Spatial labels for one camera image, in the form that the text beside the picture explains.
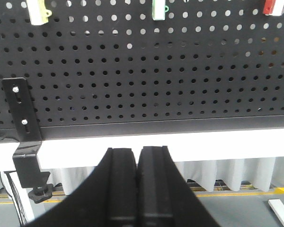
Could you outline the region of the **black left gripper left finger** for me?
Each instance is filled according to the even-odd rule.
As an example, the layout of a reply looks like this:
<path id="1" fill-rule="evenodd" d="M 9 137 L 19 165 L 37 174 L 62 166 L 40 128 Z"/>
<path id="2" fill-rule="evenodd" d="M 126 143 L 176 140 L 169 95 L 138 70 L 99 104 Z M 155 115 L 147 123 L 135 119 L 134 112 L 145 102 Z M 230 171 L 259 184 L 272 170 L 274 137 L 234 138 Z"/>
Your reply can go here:
<path id="1" fill-rule="evenodd" d="M 109 148 L 88 178 L 29 227 L 135 227 L 136 162 L 129 148 Z"/>

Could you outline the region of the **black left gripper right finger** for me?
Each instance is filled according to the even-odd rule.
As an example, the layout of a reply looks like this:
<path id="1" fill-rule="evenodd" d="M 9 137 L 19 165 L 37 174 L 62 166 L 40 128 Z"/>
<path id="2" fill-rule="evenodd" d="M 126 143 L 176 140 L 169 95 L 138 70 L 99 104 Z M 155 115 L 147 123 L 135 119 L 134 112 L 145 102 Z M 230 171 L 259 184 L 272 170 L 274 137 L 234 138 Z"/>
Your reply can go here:
<path id="1" fill-rule="evenodd" d="M 169 150 L 143 147 L 137 167 L 140 227 L 217 227 L 192 192 Z"/>

